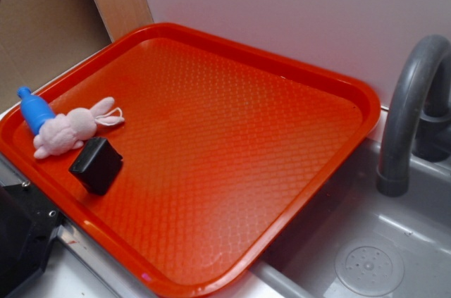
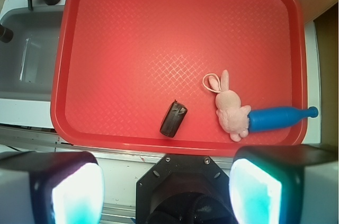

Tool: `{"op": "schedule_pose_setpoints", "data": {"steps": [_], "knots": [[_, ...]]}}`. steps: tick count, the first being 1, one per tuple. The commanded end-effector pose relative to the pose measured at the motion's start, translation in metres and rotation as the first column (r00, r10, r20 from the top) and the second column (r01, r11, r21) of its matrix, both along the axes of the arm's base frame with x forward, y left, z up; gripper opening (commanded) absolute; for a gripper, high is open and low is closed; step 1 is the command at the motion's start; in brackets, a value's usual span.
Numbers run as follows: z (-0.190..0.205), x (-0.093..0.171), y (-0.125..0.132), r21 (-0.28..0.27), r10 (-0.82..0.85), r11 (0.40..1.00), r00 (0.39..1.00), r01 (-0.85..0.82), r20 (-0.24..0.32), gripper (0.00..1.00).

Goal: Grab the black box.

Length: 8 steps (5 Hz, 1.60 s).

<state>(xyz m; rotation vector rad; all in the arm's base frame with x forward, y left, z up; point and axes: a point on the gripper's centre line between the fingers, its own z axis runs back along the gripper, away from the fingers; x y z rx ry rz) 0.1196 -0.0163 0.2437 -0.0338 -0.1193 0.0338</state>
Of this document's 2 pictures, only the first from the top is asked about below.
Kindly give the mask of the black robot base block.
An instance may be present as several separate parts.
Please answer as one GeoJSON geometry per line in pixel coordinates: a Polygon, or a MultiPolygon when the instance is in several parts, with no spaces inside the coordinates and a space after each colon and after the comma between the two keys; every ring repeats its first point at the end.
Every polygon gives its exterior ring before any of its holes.
{"type": "Polygon", "coordinates": [[[62,219],[31,182],[1,187],[2,297],[12,297],[45,272],[62,219]]]}

